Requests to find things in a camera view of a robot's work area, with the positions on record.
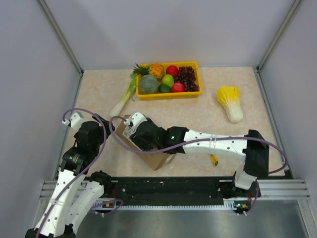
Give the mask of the brown cardboard express box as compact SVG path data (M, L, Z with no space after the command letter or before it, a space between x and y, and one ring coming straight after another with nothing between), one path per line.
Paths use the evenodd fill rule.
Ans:
M158 149L153 149L150 151L141 151L135 144L129 139L129 134L127 133L125 121L122 121L118 128L115 130L116 136L119 140L132 150L138 151L137 155L154 171L168 165L174 159L174 154L168 154L167 152L157 152Z

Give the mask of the yellow utility knife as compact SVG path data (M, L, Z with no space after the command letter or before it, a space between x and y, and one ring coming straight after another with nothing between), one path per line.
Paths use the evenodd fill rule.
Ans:
M218 165L218 159L215 155L210 155L212 166L216 167Z

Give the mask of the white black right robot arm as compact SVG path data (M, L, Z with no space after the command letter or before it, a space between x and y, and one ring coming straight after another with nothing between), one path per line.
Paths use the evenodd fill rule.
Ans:
M224 136L179 126L164 129L140 114L129 118L125 125L129 140L144 152L210 154L241 161L242 166L235 172L231 184L231 190L237 196L247 193L256 179L269 175L269 146L256 130L241 136Z

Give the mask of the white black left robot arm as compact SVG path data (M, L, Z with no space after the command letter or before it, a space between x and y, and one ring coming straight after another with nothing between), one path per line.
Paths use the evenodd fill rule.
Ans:
M99 171L89 176L83 192L75 196L111 134L109 122L93 117L93 121L72 121L71 127L77 131L75 143L64 153L48 206L37 225L26 232L27 238L74 238L97 199L113 194L111 177Z

